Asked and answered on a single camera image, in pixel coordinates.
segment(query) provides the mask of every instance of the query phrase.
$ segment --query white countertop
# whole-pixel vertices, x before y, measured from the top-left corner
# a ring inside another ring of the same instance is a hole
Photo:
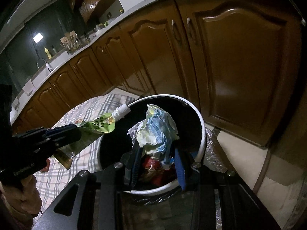
[[[121,14],[119,17],[117,17],[113,22],[111,22],[106,28],[103,28],[99,31],[99,34],[85,47],[79,49],[74,54],[69,55],[67,52],[62,53],[59,55],[56,59],[54,59],[52,62],[50,62],[50,65],[54,70],[49,73],[47,68],[45,68],[35,79],[32,80],[33,85],[35,86],[35,90],[27,96],[26,93],[23,93],[21,97],[19,98],[19,106],[16,108],[16,112],[11,113],[11,124],[16,120],[16,118],[19,116],[22,109],[26,106],[28,101],[31,99],[31,97],[35,94],[35,92],[41,87],[43,83],[45,83],[55,71],[57,71],[60,67],[62,67],[65,63],[67,63],[70,59],[75,57],[77,54],[85,50],[86,48],[90,47],[95,41],[97,41],[101,36],[103,36],[106,32],[108,32],[110,29],[112,29],[114,26],[119,24],[122,20],[130,16],[131,14],[135,13],[136,11],[142,9],[143,7],[154,3],[158,0],[143,0],[142,2],[138,3],[131,9],[127,10],[123,14]]]

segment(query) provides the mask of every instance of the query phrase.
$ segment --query kitchen countertop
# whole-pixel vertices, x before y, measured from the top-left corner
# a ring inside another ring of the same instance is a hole
[[[23,99],[22,100],[19,99],[20,104],[17,107],[18,111],[13,113],[13,115],[11,113],[11,124],[13,124],[14,121],[16,120],[16,118],[18,118],[20,112],[26,106],[26,104],[31,99],[31,97],[35,94],[35,92],[41,87],[41,85],[43,83],[45,83],[50,78],[50,76],[53,75],[53,73],[55,73],[55,71],[57,71],[60,67],[62,67],[65,63],[67,63],[70,59],[75,57],[77,54],[79,54],[83,50],[85,50],[88,47],[90,47],[95,41],[97,41],[101,36],[103,36],[106,32],[108,32],[114,26],[119,24],[122,20],[124,20],[125,18],[127,18],[131,14],[135,13],[136,11],[142,9],[143,7],[148,6],[148,5],[150,5],[150,4],[152,4],[152,3],[156,2],[156,1],[158,1],[158,0],[143,0],[142,2],[138,3],[137,5],[135,5],[134,7],[132,7],[131,9],[127,10],[126,12],[121,14],[119,17],[117,17],[113,22],[111,22],[108,25],[108,27],[101,29],[99,31],[99,34],[89,44],[87,44],[85,47],[82,47],[81,49],[79,49],[78,51],[76,51],[75,53],[73,53],[71,55],[68,55],[67,52],[64,52],[64,53],[60,54],[57,58],[55,58],[53,61],[51,61],[50,65],[51,65],[51,67],[54,68],[54,70],[51,73],[47,74],[46,77],[43,78],[42,81],[39,82],[39,84],[35,84],[34,80],[33,80],[33,84],[35,86],[35,90],[29,96],[27,96],[24,93],[23,94]]]

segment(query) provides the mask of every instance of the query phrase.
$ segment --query yellow bottle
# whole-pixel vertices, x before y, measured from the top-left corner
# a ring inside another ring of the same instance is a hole
[[[52,56],[51,56],[51,54],[49,53],[49,50],[48,50],[46,47],[44,47],[44,49],[45,49],[45,52],[46,52],[46,54],[47,54],[47,56],[48,56],[48,59],[51,59]]]

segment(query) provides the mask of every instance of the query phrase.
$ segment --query wall light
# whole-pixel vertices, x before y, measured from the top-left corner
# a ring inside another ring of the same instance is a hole
[[[43,36],[41,35],[41,33],[38,33],[36,36],[33,37],[33,40],[36,43],[38,43],[42,38],[43,38]]]

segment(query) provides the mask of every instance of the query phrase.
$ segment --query trash can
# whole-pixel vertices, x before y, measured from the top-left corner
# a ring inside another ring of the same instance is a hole
[[[116,122],[115,130],[101,137],[99,143],[98,160],[102,169],[118,162],[122,155],[132,149],[132,139],[127,134],[128,129],[137,122],[145,119],[147,104],[155,104],[163,108],[174,119],[178,136],[180,137],[180,146],[187,152],[197,152],[194,158],[200,162],[204,156],[206,144],[205,122],[198,109],[188,100],[168,94],[152,95],[141,98],[131,103],[129,108],[131,112],[123,119]],[[148,190],[132,190],[127,193],[153,196],[168,192],[179,186],[178,180]]]

